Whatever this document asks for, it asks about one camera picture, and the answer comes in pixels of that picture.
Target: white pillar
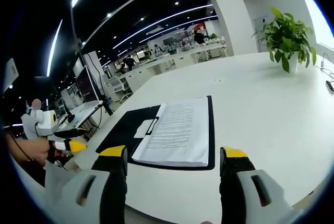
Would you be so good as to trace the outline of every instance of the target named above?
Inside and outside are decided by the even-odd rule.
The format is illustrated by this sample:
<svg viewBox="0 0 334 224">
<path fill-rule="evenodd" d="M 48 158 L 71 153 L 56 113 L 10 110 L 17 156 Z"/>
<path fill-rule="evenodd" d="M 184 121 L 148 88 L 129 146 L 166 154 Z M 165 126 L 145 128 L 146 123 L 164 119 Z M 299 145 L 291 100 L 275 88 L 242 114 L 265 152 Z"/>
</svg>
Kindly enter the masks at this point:
<svg viewBox="0 0 334 224">
<path fill-rule="evenodd" d="M 211 0 L 218 15 L 228 55 L 257 53 L 254 29 L 243 0 Z"/>
<path fill-rule="evenodd" d="M 109 69 L 110 74 L 114 77 L 116 75 L 116 72 L 117 72 L 114 63 L 109 64 L 107 66 L 107 68 Z"/>
</svg>

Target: chair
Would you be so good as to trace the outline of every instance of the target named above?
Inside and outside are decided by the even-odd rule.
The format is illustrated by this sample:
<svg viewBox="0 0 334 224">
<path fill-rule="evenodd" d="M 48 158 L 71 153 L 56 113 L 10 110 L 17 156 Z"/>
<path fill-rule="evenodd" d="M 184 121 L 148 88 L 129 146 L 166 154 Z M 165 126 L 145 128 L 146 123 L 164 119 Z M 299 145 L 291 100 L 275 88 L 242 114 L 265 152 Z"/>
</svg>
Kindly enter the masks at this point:
<svg viewBox="0 0 334 224">
<path fill-rule="evenodd" d="M 128 84 L 126 82 L 125 83 L 121 82 L 121 80 L 117 76 L 111 77 L 109 79 L 109 83 L 113 87 L 115 93 L 118 92 L 124 93 L 124 95 L 120 99 L 120 103 L 122 103 L 122 101 L 125 98 L 130 98 L 129 96 L 133 94 L 132 92 L 126 93 L 126 91 L 129 89 Z"/>
</svg>

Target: green leaves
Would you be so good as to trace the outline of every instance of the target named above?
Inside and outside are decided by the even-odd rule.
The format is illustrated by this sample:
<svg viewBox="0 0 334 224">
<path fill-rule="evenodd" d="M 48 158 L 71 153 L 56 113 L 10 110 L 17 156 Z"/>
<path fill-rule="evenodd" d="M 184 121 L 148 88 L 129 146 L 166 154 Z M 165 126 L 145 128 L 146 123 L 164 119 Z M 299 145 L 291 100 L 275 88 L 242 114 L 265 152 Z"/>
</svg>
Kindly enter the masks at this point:
<svg viewBox="0 0 334 224">
<path fill-rule="evenodd" d="M 276 8 L 271 7 L 270 10 L 275 15 L 275 17 L 280 18 L 280 19 L 284 19 L 284 16 L 282 15 L 282 13 L 280 11 L 278 11 Z"/>
<path fill-rule="evenodd" d="M 284 54 L 281 55 L 282 58 L 282 67 L 286 72 L 289 72 L 289 61 Z"/>
<path fill-rule="evenodd" d="M 315 51 L 314 47 L 311 47 L 311 52 L 312 52 L 312 61 L 313 61 L 313 65 L 315 65 L 316 61 L 317 61 L 317 52 Z"/>
<path fill-rule="evenodd" d="M 306 50 L 306 68 L 308 67 L 309 65 L 309 51 Z"/>
<path fill-rule="evenodd" d="M 274 61 L 273 61 L 273 54 L 272 54 L 272 51 L 269 51 L 269 54 L 270 54 L 270 60 L 271 60 L 272 62 L 274 62 Z"/>
<path fill-rule="evenodd" d="M 308 27 L 307 29 L 310 32 L 310 34 L 313 34 L 313 29 L 311 27 Z"/>
<path fill-rule="evenodd" d="M 282 67 L 289 72 L 289 60 L 294 54 L 298 55 L 298 62 L 306 62 L 309 66 L 312 53 L 312 62 L 315 65 L 316 51 L 310 46 L 307 36 L 313 34 L 313 29 L 305 25 L 301 20 L 295 21 L 289 13 L 281 13 L 271 7 L 275 18 L 272 22 L 263 26 L 263 31 L 258 31 L 259 42 L 266 41 L 270 53 L 270 60 L 282 62 Z"/>
<path fill-rule="evenodd" d="M 275 60 L 276 60 L 277 63 L 280 62 L 281 55 L 284 55 L 284 53 L 281 53 L 280 51 L 277 50 L 277 52 L 275 53 Z"/>
<path fill-rule="evenodd" d="M 285 15 L 287 15 L 291 20 L 294 20 L 294 17 L 292 14 L 289 14 L 289 13 L 285 13 Z"/>
</svg>

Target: hand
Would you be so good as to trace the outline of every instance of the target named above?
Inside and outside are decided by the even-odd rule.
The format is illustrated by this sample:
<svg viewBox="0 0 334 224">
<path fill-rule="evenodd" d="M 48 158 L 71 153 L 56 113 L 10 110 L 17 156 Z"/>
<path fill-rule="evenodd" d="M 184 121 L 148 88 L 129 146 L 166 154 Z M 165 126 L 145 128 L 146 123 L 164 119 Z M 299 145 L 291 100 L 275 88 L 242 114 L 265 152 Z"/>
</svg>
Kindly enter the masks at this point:
<svg viewBox="0 0 334 224">
<path fill-rule="evenodd" d="M 45 165 L 47 152 L 49 150 L 49 141 L 44 137 L 38 139 L 24 140 L 23 151 L 30 159 L 37 161 L 40 165 Z"/>
</svg>

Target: computer monitor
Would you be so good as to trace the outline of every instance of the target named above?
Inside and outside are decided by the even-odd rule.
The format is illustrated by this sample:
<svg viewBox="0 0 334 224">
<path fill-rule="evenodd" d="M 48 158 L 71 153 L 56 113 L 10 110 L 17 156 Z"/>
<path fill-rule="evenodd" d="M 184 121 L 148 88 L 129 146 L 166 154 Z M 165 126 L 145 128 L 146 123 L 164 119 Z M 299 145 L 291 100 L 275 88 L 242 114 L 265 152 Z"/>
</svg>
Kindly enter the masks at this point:
<svg viewBox="0 0 334 224">
<path fill-rule="evenodd" d="M 82 94 L 84 102 L 98 100 L 98 96 L 93 86 L 93 82 L 88 75 L 87 67 L 85 66 L 81 73 L 77 76 L 78 88 Z"/>
</svg>

